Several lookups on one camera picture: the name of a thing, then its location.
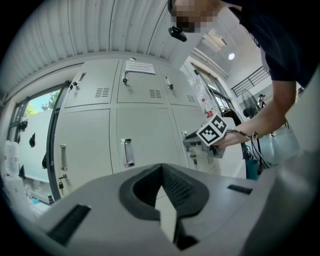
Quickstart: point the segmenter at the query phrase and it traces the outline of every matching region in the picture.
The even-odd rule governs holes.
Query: corrugated ceiling
[[[47,0],[26,20],[0,70],[2,92],[67,58],[125,51],[169,60],[167,0]]]

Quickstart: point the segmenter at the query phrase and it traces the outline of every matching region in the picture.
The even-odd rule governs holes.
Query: locker vent
[[[190,102],[196,102],[196,101],[195,101],[195,98],[194,98],[193,96],[187,95],[187,97],[188,97],[188,100],[189,100]]]
[[[153,90],[153,89],[149,89],[149,92],[150,92],[150,97],[151,98],[159,98],[161,99],[161,93],[159,90]]]
[[[98,88],[95,92],[95,97],[108,97],[109,96],[109,88]]]
[[[214,162],[214,158],[209,155],[206,155],[206,159],[208,160],[209,165]]]

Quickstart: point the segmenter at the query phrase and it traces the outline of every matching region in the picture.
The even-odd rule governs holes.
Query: white locker
[[[200,110],[188,110],[188,109],[174,109],[174,118],[180,134],[181,143],[185,138],[183,132],[191,134],[201,128],[201,124],[207,123],[205,115]],[[198,170],[201,172],[211,172],[216,167],[216,159],[208,156],[208,154],[202,151],[202,147],[191,147],[190,151],[187,152],[186,148],[183,147],[183,153],[187,161],[187,167],[190,169]],[[196,156],[197,165],[194,163],[194,158],[189,156]]]
[[[158,74],[129,72],[126,74],[128,82],[124,84],[126,63],[126,61],[122,63],[117,102],[164,104],[165,100]]]
[[[116,130],[121,171],[158,163],[180,165],[168,109],[118,108]],[[125,167],[131,160],[131,152],[124,154],[123,139],[131,140],[131,145],[127,146],[128,150],[132,148],[132,167]]]
[[[159,68],[171,104],[199,107],[197,97],[183,72],[168,66],[160,65]],[[168,81],[173,85],[173,90],[169,88]]]
[[[62,179],[64,195],[93,179],[113,173],[109,116],[109,109],[59,115],[54,139],[54,162],[59,171],[56,178],[67,175]]]
[[[108,59],[86,61],[72,81],[78,87],[69,91],[65,107],[110,103],[118,63]]]

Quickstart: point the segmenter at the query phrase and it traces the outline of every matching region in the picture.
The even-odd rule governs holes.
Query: black cable
[[[253,141],[252,141],[252,140],[251,140],[251,146],[252,146],[252,148],[254,149],[254,145],[253,145]],[[263,161],[260,161],[260,158],[256,156],[254,150],[252,150],[252,154],[254,155],[254,157],[256,158],[256,160],[257,160],[259,163],[262,164],[262,166],[263,166],[264,169],[268,169],[268,167],[266,167],[266,165],[264,164],[264,162],[263,162]]]
[[[263,167],[264,167],[265,169],[269,169],[269,166],[268,166],[269,164],[268,164],[268,163],[266,162],[266,160],[264,159],[264,156],[262,155],[262,153],[259,152],[259,153],[262,155],[262,157],[261,157],[262,161],[260,161],[260,157],[257,157],[256,154],[255,154],[255,151],[258,153],[256,147],[254,146],[254,142],[253,142],[253,137],[254,137],[255,135],[257,135],[256,132],[255,132],[251,137],[248,136],[246,133],[244,133],[244,132],[242,132],[242,131],[239,131],[239,130],[235,130],[235,129],[229,129],[229,130],[227,130],[226,132],[227,132],[227,133],[238,133],[238,134],[241,134],[242,136],[250,139],[250,141],[251,141],[251,146],[252,146],[252,154],[253,154],[254,157],[258,160],[258,162],[260,162],[260,163],[263,165]]]

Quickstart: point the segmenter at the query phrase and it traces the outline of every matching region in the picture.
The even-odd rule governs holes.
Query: plastic bag
[[[215,113],[220,113],[219,108],[214,100],[211,99],[207,85],[204,84],[199,78],[190,77],[188,79],[197,100],[206,114],[206,118],[211,118]]]
[[[5,172],[11,176],[19,174],[19,144],[7,140],[4,145]]]

